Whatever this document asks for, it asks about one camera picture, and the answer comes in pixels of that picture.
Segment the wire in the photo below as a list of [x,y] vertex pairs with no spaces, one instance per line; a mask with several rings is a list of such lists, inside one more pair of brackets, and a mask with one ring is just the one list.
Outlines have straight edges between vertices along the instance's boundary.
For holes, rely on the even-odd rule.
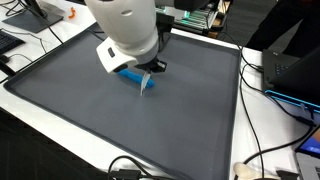
[[135,164],[135,165],[137,166],[137,168],[139,168],[144,174],[146,174],[147,176],[152,176],[152,175],[151,175],[150,173],[148,173],[145,169],[143,169],[143,167],[140,165],[140,163],[139,163],[137,160],[133,159],[133,158],[130,157],[130,156],[119,156],[119,157],[115,158],[115,159],[111,162],[111,164],[110,164],[110,166],[109,166],[108,175],[109,175],[110,172],[111,172],[111,169],[112,169],[113,164],[114,164],[116,161],[118,161],[119,159],[128,159],[128,160],[130,160],[130,161],[131,161],[133,164]]
[[39,37],[37,37],[37,36],[35,36],[35,35],[31,34],[31,33],[13,32],[13,31],[6,30],[6,29],[4,29],[4,28],[0,28],[0,31],[6,31],[6,32],[12,33],[12,34],[30,35],[30,36],[32,36],[32,37],[34,37],[34,38],[36,38],[36,39],[39,39],[39,40],[40,40],[40,44],[41,44],[41,46],[42,46],[42,49],[43,49],[44,53],[47,54],[47,51],[46,51],[46,49],[45,49],[44,46],[43,46],[42,38],[39,38]]
[[240,71],[239,74],[240,74],[240,76],[241,76],[241,80],[242,80],[250,89],[253,89],[253,90],[255,90],[255,91],[260,92],[262,95],[265,95],[260,89],[257,89],[257,88],[252,87],[252,86],[246,81],[246,79],[243,77],[243,72],[241,73],[241,71]]
[[1,3],[0,6],[8,5],[8,4],[14,3],[15,1],[16,0],[12,0],[12,1],[9,1],[9,2],[6,2],[6,3]]
[[238,47],[238,49],[240,50],[240,54],[241,54],[241,57],[242,57],[242,59],[243,59],[243,61],[246,63],[246,64],[248,64],[248,66],[250,66],[252,69],[254,69],[254,70],[256,70],[256,71],[258,71],[258,72],[263,72],[263,68],[261,67],[261,66],[258,66],[258,65],[254,65],[254,64],[251,64],[251,63],[249,63],[247,60],[246,60],[246,58],[243,56],[243,48],[241,48],[239,45],[238,45],[238,43],[227,33],[227,32],[220,32],[220,33],[224,33],[224,34],[226,34],[231,40],[232,40],[232,42]]
[[86,31],[90,32],[92,35],[94,35],[96,38],[100,39],[101,41],[104,41],[105,39],[103,39],[102,37],[98,36],[94,31],[91,31],[89,29],[86,29]]
[[6,12],[6,16],[10,17],[16,14],[21,13],[22,11],[24,11],[24,9],[20,9],[19,11],[15,11],[14,9],[20,4],[20,2],[18,1],[16,5],[14,5],[12,8],[8,8],[6,6],[1,5],[2,7],[8,9],[9,11]]
[[155,179],[155,180],[174,180],[172,178],[162,177],[162,176],[141,176],[141,178],[149,178],[149,179]]
[[[296,139],[296,140],[294,140],[292,142],[289,142],[289,143],[286,143],[286,144],[283,144],[283,145],[280,145],[280,146],[276,146],[276,147],[273,147],[273,148],[270,148],[270,149],[266,149],[266,150],[263,150],[261,152],[257,152],[255,154],[253,154],[252,156],[247,158],[243,162],[243,164],[248,164],[252,159],[254,159],[254,158],[258,157],[258,156],[261,156],[262,154],[266,154],[266,153],[269,153],[269,152],[272,152],[272,151],[276,151],[276,150],[283,149],[283,148],[292,146],[294,144],[297,144],[298,142],[300,142],[303,139],[305,139],[311,133],[312,129],[313,129],[312,126],[309,126],[308,131],[303,136],[301,136],[300,138],[298,138],[298,139]],[[237,175],[235,175],[234,180],[238,180],[238,176]]]
[[[250,127],[252,129],[252,132],[254,134],[254,137],[256,139],[256,142],[257,142],[257,146],[258,146],[258,150],[259,150],[259,153],[261,153],[261,146],[260,146],[260,142],[259,142],[259,139],[258,139],[258,136],[257,136],[257,133],[252,125],[252,122],[251,122],[251,119],[250,119],[250,116],[249,116],[249,113],[248,113],[248,110],[247,110],[247,106],[246,106],[246,103],[244,101],[244,97],[243,97],[243,92],[242,92],[242,81],[243,81],[243,73],[244,73],[244,70],[245,68],[248,66],[248,64],[244,65],[243,68],[242,68],[242,71],[240,72],[241,74],[241,80],[240,80],[240,95],[241,95],[241,101],[242,101],[242,105],[244,107],[244,111],[247,115],[247,118],[248,118],[248,121],[249,121],[249,124],[250,124]],[[262,157],[262,154],[260,154],[260,161],[261,161],[261,169],[262,169],[262,178],[264,178],[264,163],[263,163],[263,157]]]
[[115,159],[111,162],[111,164],[109,165],[109,169],[108,169],[108,179],[112,178],[112,177],[109,176],[110,173],[111,173],[111,170],[112,170],[112,166],[113,166],[113,164],[114,164],[116,161],[118,161],[119,159],[128,159],[128,160],[130,160],[133,164],[135,164],[135,165],[137,166],[137,168],[139,168],[139,170],[141,170],[144,174],[146,174],[146,175],[142,175],[140,178],[151,178],[151,179],[160,179],[160,180],[162,180],[162,179],[163,179],[163,180],[174,180],[174,179],[167,178],[167,177],[161,177],[161,176],[153,176],[153,175],[151,175],[148,171],[146,171],[146,170],[141,166],[141,164],[140,164],[137,160],[135,160],[134,158],[132,158],[132,157],[130,157],[130,156],[125,156],[125,155],[119,156],[119,157],[115,158]]
[[96,34],[104,34],[103,31],[92,31],[92,32],[94,32],[94,33],[96,33]]
[[37,15],[44,23],[46,23],[47,28],[50,30],[50,32],[58,39],[58,41],[61,44],[64,44],[63,41],[57,36],[56,33],[53,32],[53,30],[51,29],[50,25],[48,24],[48,22],[36,11],[32,10],[28,5],[24,4],[21,0],[18,0],[25,8],[26,10],[28,10],[29,12],[31,12],[32,14]]
[[32,60],[30,58],[28,58],[27,56],[25,56],[23,54],[13,54],[13,55],[9,56],[9,59],[12,58],[13,56],[22,56],[22,57],[26,58],[28,61],[32,62]]
[[5,82],[8,79],[9,79],[8,77],[4,78],[2,81],[0,81],[0,84],[2,84],[3,82]]

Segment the keyboard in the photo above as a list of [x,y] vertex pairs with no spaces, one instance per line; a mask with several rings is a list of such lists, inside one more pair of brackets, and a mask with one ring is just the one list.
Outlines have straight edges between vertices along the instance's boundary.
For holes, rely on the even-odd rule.
[[21,39],[0,31],[0,55],[10,51],[13,48],[18,47],[23,43],[24,41],[22,41]]
[[279,74],[283,73],[288,68],[289,68],[288,66],[283,66],[283,65],[276,64],[275,65],[276,75],[279,75]]

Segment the electronic equipment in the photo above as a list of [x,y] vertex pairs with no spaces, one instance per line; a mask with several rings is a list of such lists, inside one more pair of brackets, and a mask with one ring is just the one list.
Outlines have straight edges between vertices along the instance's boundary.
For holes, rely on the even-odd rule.
[[[209,4],[195,11],[184,11],[168,6],[157,6],[157,13],[166,14],[174,17],[173,27],[196,34],[207,35],[209,32],[222,31],[227,15],[219,12],[219,4],[225,7],[223,1],[211,0]],[[213,21],[221,19],[220,25],[212,25]]]
[[263,90],[272,98],[320,113],[320,47],[299,59],[264,50]]
[[24,41],[8,33],[0,31],[0,55],[23,44]]
[[296,163],[303,180],[320,179],[320,126],[295,150]]
[[36,0],[25,0],[28,9],[3,22],[32,33],[38,33],[63,19],[62,16],[40,9]]

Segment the desk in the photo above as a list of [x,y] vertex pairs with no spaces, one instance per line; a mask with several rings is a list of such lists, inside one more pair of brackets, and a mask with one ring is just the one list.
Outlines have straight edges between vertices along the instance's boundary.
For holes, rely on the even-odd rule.
[[[0,0],[0,4],[5,2],[8,2],[8,1]],[[68,14],[66,13],[64,15],[63,21],[60,21],[59,23],[51,26],[51,29],[57,34],[57,36],[63,42],[79,34],[83,30],[88,28],[90,25],[92,25],[95,21],[89,9],[85,6],[70,3],[63,0],[53,0],[53,1],[50,0],[50,3],[53,3],[59,7],[62,7],[61,9],[63,9],[66,12],[69,12],[71,7],[74,7],[77,11],[77,15],[74,19],[69,19]],[[14,4],[15,3],[9,4],[7,5],[7,7],[11,8],[12,6],[14,6]],[[28,33],[25,30],[18,29],[16,27],[7,25],[2,22],[2,20],[7,18],[5,15],[7,11],[8,11],[7,9],[0,7],[0,20],[1,20],[0,27],[12,32]],[[19,35],[19,34],[12,34],[12,35],[22,39],[26,43],[13,49],[12,51],[9,51],[8,53],[5,53],[6,56],[19,53],[27,56],[32,61],[34,61],[44,55],[44,50],[41,47],[39,39],[36,39],[30,35]],[[54,48],[60,45],[60,42],[53,36],[53,34],[49,31],[49,29],[43,30],[40,33],[37,33],[34,35],[39,38],[42,38],[44,48],[46,49],[47,52],[53,50]],[[14,56],[12,57],[11,61],[7,65],[13,70],[18,71],[21,68],[28,65],[29,63],[30,62],[26,60],[24,57]],[[3,72],[0,72],[0,81],[2,81],[6,77],[7,76]]]
[[[54,31],[57,32],[58,36],[60,36],[64,41],[73,37],[80,31],[84,30],[87,27],[87,25],[94,23],[93,19],[85,18],[90,16],[90,12],[87,11],[86,7],[81,6],[81,9],[83,10],[83,12],[88,13],[87,15],[82,16],[83,21],[79,20],[78,23],[74,24],[68,21],[62,21],[53,26]],[[5,11],[6,10],[0,10],[0,18],[4,18],[3,14],[5,13]],[[1,24],[1,26],[5,28],[10,28],[10,30],[12,31],[18,31],[18,29],[5,26],[4,24]],[[71,28],[72,31],[62,31],[62,27]],[[224,43],[218,40],[202,37],[199,35],[175,29],[173,29],[172,33],[187,36],[194,39],[199,39],[214,44],[219,44],[222,46],[227,46],[230,48],[236,48],[236,46],[232,44]],[[48,49],[53,49],[55,46],[58,45],[56,39],[53,36],[51,36],[51,34],[49,34],[47,30],[37,35],[43,37],[47,41],[46,46]],[[33,59],[37,59],[39,56],[43,55],[41,46],[37,42],[38,40],[22,36],[21,38],[26,38],[24,40],[28,42],[26,45],[24,45],[25,48],[21,46],[20,48],[17,48],[12,52],[10,51],[8,55],[14,53],[21,53],[33,57]],[[250,49],[244,49],[244,56],[251,63],[261,63],[261,52]],[[13,67],[14,69],[23,66],[22,63],[17,64],[19,65],[9,65],[11,65],[11,67]],[[257,72],[247,68],[244,76],[247,79],[248,83],[250,83],[251,85],[255,87],[261,87],[261,75]],[[257,131],[257,135],[261,142],[262,149],[287,143],[300,137],[307,131],[307,127],[299,123],[296,123],[291,117],[288,117],[276,105],[274,105],[265,97],[261,96],[259,93],[256,93],[245,86],[243,88],[243,91],[245,101],[248,106],[248,111],[252,118],[253,126]],[[129,155],[128,153],[114,147],[112,144],[92,135],[89,132],[86,132],[85,130],[76,127],[73,124],[70,124],[69,122],[61,119],[60,117],[57,117],[47,111],[44,111],[38,108],[37,106],[34,106],[8,93],[3,88],[3,84],[1,84],[0,86],[0,107],[2,107],[12,115],[21,119],[23,122],[27,123],[31,127],[35,128],[39,132],[51,138],[53,141],[64,146],[66,149],[70,150],[77,156],[81,157],[85,161],[89,162],[90,164],[94,165],[95,167],[101,170],[106,171],[109,167],[110,162],[117,156]],[[286,105],[285,108],[287,108],[290,112],[294,114],[301,113],[301,111],[298,108],[290,105]],[[234,173],[232,171],[233,164],[235,162],[244,161],[248,156],[258,151],[255,139],[253,137],[253,133],[250,129],[248,120],[245,116],[243,106],[239,97],[235,118],[236,119],[234,124],[232,144],[233,148],[230,164],[230,179],[232,179],[234,176]],[[150,164],[147,164],[140,159],[138,160],[145,164],[147,167],[149,167],[148,170],[150,171],[150,173],[154,175],[163,175],[163,173],[158,171],[156,168],[152,167]],[[274,173],[276,169],[285,169],[294,172],[297,171],[293,159],[292,147],[266,154],[264,155],[264,160],[266,172]],[[260,162],[258,159],[252,161],[250,165],[256,169],[260,168]],[[133,167],[133,165],[126,160],[119,161],[119,163],[117,163],[115,166],[122,168]]]

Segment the gray work surface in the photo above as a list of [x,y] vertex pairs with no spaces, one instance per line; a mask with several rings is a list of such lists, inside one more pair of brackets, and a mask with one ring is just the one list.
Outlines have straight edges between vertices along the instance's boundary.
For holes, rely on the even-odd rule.
[[140,85],[107,74],[101,41],[87,32],[5,87],[176,179],[228,179],[240,52],[170,36],[158,55],[167,70],[153,74],[144,97]]

